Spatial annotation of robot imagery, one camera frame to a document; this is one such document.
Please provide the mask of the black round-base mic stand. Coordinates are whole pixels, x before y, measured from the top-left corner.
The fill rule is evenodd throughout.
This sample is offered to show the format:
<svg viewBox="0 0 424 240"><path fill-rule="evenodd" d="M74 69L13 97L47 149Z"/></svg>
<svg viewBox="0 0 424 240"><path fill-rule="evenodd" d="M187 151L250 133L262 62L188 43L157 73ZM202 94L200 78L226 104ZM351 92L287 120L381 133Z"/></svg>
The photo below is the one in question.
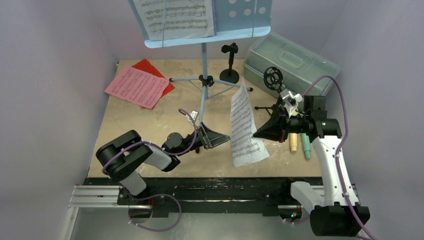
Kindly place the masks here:
<svg viewBox="0 0 424 240"><path fill-rule="evenodd" d="M219 75L219 79L228 83L232 83L232 84L236 84L238 83L239 79L240 79L240 75L239 73L233 69L233 64L234 64L234 57L235 54L237 54L239 51L239 47L238 45L233 42L230 45L223 45L221 47L221 52L226 54L229 53L229 58L228 58L228 68L224 69L220 75Z"/></svg>

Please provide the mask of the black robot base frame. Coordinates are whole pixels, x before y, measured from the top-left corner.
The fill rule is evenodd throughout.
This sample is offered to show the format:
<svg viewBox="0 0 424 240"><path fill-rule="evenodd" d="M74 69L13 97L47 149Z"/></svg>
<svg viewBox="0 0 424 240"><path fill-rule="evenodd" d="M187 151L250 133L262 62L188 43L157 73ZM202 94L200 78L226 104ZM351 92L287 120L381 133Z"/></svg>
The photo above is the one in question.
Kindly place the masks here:
<svg viewBox="0 0 424 240"><path fill-rule="evenodd" d="M301 205L290 195L295 181L309 183L324 194L320 177L146 177L147 189L134 199L117 182L106 177L89 177L85 186L111 187L113 206L146 207L155 218L170 213L261 214L289 218L301 214Z"/></svg>

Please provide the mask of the mint green microphone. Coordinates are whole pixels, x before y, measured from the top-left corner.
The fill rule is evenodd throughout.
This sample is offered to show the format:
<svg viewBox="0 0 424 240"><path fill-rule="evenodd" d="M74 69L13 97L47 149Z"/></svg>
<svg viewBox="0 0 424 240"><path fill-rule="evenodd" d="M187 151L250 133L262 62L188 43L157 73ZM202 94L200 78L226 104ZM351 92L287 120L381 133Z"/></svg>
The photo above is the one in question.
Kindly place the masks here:
<svg viewBox="0 0 424 240"><path fill-rule="evenodd" d="M312 156L310 138L305 133L301 133L300 137L302 141L302 149L303 149L304 157L306 160L310 160Z"/></svg>

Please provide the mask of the cream yellow microphone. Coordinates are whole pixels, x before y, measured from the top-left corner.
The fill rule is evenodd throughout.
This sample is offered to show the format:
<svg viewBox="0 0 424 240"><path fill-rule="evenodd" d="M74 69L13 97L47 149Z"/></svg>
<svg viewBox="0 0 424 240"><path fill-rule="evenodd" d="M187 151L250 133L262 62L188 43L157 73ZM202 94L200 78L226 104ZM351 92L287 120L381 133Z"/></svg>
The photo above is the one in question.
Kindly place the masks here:
<svg viewBox="0 0 424 240"><path fill-rule="evenodd" d="M298 150L298 135L296 133L289 134L289 147L292 153Z"/></svg>

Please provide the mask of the blue music stand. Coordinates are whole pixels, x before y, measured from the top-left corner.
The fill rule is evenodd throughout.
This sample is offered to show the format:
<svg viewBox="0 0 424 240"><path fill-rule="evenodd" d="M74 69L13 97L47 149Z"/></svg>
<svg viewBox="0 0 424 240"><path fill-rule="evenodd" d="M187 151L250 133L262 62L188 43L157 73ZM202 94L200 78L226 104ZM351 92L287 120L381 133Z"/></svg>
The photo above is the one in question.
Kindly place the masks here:
<svg viewBox="0 0 424 240"><path fill-rule="evenodd" d="M209 88L215 83L223 84L228 89L236 87L236 83L230 83L220 78L215 78L208 73L208 56L207 44L220 41L234 41L238 39L248 39L255 37L263 37L271 30L271 7L270 0L216 0L216 26L217 34L211 37L191 38L191 39L169 39L152 41L149 40L147 33L141 23L140 18L136 14L134 4L129 2L130 8L141 29L144 44L150 49L176 47L183 45L201 45L202 54L202 72L197 77L202 86L201 99L207 100L209 96Z"/></svg>

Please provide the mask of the pink sheet music page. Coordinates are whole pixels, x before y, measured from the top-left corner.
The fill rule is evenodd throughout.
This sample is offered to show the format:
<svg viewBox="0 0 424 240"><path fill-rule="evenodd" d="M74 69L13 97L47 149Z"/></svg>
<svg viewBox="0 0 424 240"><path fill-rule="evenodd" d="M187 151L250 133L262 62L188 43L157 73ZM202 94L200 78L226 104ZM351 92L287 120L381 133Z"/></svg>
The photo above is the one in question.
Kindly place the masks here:
<svg viewBox="0 0 424 240"><path fill-rule="evenodd" d="M169 83L169 80L163 77L125 66L116 74L104 92L140 107L152 109Z"/></svg>

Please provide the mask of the black tripod shock-mount stand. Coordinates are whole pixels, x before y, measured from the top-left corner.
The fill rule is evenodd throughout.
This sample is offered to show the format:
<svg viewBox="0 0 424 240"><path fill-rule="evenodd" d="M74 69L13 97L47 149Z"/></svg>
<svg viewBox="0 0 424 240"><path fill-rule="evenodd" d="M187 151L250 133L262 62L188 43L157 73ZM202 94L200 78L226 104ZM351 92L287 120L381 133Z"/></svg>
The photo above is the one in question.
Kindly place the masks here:
<svg viewBox="0 0 424 240"><path fill-rule="evenodd" d="M283 98L281 93L283 91L283 74L280 69L275 66L268 67L263 73L263 82L265 86L271 90L278 93L278 98L275 104L272 106L255 106L255 110L266 110L269 116L272 115L274 110L281 110L284 113L287 113L287 110L284 108Z"/></svg>

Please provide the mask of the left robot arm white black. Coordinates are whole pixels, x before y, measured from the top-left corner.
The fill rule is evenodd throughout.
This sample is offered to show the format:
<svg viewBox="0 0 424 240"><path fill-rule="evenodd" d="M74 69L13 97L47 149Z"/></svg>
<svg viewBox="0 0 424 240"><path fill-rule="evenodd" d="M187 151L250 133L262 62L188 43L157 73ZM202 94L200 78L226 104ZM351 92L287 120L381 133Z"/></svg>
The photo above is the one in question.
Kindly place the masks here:
<svg viewBox="0 0 424 240"><path fill-rule="evenodd" d="M103 173L123 186L132 201L142 205L148 201L149 191L143 177L137 173L140 165L170 172L180 164L179 156L191 151L199 153L200 148L213 149L230 139L202 122L186 137L178 132L170 133L161 146L144 141L137 131L130 130L101 146L95 157L102 165Z"/></svg>

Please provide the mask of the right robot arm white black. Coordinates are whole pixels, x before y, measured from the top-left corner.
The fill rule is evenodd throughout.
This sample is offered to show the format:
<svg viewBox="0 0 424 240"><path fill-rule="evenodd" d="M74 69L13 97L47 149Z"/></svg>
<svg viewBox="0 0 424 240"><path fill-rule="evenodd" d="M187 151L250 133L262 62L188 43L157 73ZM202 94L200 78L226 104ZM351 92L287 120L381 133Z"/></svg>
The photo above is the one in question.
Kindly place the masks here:
<svg viewBox="0 0 424 240"><path fill-rule="evenodd" d="M356 237L370 219L370 210L362 206L344 164L343 135L337 119L328 118L325 96L307 95L305 111L289 115L289 108L300 99L282 97L265 107L270 116L253 137L284 142L289 134L306 134L317 155L324 194L320 195L306 181L295 181L281 189L280 196L288 204L296 200L309 214L314 235Z"/></svg>

